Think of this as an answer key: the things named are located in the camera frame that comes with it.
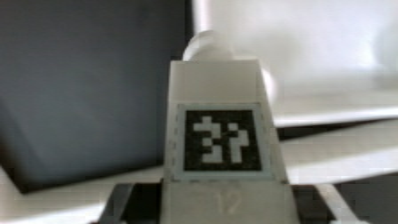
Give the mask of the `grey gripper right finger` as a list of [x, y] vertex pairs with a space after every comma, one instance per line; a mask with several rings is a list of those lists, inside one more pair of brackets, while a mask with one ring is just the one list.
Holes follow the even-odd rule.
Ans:
[[372, 224], [349, 206], [333, 184], [294, 185], [301, 224]]

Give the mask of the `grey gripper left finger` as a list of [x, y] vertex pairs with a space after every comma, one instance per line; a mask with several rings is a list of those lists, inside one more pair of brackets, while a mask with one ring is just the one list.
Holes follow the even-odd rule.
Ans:
[[91, 224], [161, 224], [162, 183], [118, 184]]

